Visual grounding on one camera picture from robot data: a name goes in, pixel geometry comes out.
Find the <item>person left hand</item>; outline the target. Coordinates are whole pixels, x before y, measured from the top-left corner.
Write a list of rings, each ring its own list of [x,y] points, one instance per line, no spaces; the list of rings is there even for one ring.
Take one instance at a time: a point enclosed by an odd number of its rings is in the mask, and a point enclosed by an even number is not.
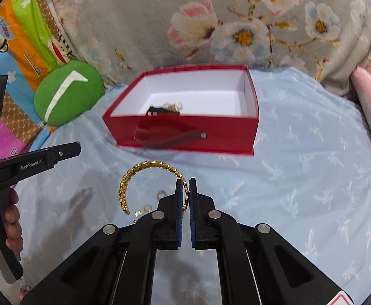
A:
[[[6,207],[4,217],[6,220],[6,246],[12,251],[22,251],[24,240],[22,238],[22,227],[19,223],[20,213],[16,206],[19,202],[19,196],[16,190],[11,189],[9,192],[10,204]]]

